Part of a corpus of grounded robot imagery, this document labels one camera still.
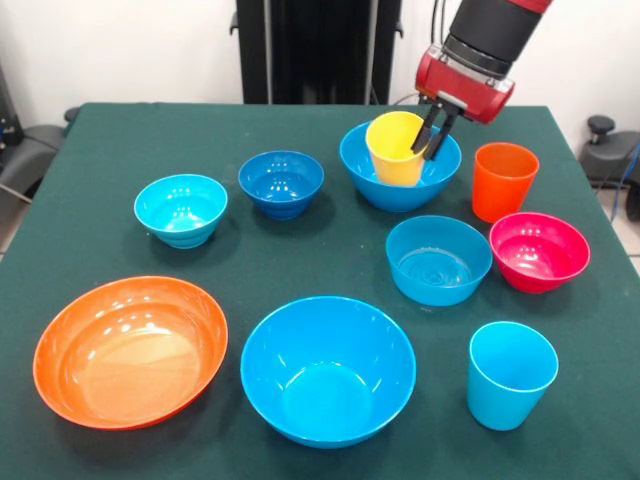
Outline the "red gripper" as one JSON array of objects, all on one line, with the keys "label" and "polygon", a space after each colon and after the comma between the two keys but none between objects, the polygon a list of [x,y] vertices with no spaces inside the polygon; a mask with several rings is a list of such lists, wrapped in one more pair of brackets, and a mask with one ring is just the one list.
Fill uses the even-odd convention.
[{"label": "red gripper", "polygon": [[442,104],[455,105],[462,115],[482,124],[492,122],[502,111],[515,83],[509,79],[495,79],[477,72],[447,55],[438,44],[432,44],[421,58],[415,87],[431,102],[422,126],[411,146],[414,154],[424,151],[425,160],[433,160],[447,138],[458,116],[457,109],[444,109],[446,118],[433,134],[433,124]]}]

